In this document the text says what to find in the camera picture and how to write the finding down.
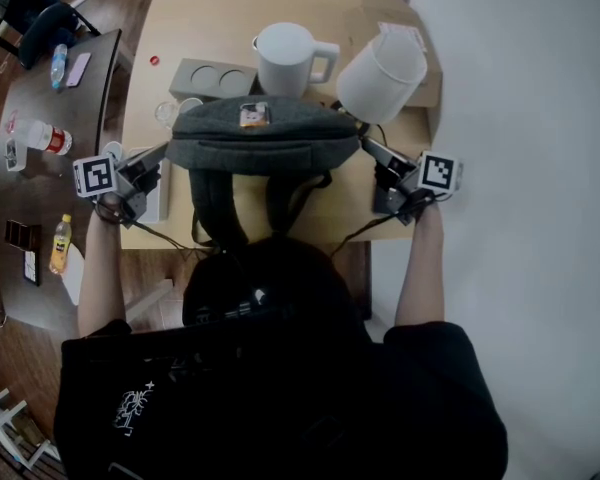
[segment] black chair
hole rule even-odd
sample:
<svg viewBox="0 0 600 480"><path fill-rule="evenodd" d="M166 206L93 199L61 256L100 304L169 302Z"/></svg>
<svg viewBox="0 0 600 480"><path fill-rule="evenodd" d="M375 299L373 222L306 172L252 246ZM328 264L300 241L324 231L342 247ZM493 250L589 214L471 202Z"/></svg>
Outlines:
<svg viewBox="0 0 600 480"><path fill-rule="evenodd" d="M3 38L0 47L12 53L20 60L25 69L31 69L40 56L46 51L51 35L68 23L72 16L84 23L92 35L99 36L100 31L89 23L84 16L65 2L57 2L40 13L26 34L22 36L20 47L16 48Z"/></svg>

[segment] black t-shirt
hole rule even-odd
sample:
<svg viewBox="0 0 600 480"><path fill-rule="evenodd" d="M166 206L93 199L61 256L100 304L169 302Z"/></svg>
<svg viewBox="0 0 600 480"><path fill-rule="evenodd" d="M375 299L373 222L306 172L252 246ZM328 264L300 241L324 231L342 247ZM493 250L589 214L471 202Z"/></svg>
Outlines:
<svg viewBox="0 0 600 480"><path fill-rule="evenodd" d="M248 282L232 294L239 277ZM283 323L146 334L115 321L63 344L55 437L69 478L315 477L333 465L386 467L380 477L504 475L506 431L460 327L396 327L371 343L328 258L275 240L201 262L184 323L255 287L301 310Z"/></svg>

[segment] wooden floor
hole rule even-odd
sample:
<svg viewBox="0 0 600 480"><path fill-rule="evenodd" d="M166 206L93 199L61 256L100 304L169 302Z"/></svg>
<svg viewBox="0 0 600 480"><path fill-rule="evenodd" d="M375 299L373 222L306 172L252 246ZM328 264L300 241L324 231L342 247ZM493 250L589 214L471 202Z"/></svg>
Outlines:
<svg viewBox="0 0 600 480"><path fill-rule="evenodd" d="M151 0L88 0L80 7L80 11L101 31L122 29L123 40L135 51L150 2ZM17 35L11 35L11 38L16 40ZM4 59L5 53L0 50L0 65ZM7 58L6 68L0 73L0 116L9 84L21 72L16 60ZM125 79L124 74L116 76L107 111L105 142L121 136L128 79ZM331 245L325 245L325 250L330 248ZM134 322L136 330L181 326L182 293L194 266L194 256L183 265L173 250L123 253L125 300L137 296L165 276L172 277L176 283L172 295ZM368 306L368 244L347 246L339 254L336 267L347 280L359 304ZM9 321L0 331L0 390L8 387L15 401L26 399L30 415L51 438L59 388L60 345L69 337L71 336L54 334L17 321Z"/></svg>

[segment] white pitcher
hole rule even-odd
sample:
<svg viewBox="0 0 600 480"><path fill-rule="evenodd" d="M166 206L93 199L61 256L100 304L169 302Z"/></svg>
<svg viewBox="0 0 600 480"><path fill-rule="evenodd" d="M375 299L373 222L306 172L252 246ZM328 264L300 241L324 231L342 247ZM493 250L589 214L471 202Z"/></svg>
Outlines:
<svg viewBox="0 0 600 480"><path fill-rule="evenodd" d="M253 40L258 52L258 80L262 90L273 96L301 97L309 84L328 82L340 46L313 39L311 33L295 23L274 23ZM312 73L316 57L327 59L323 73Z"/></svg>

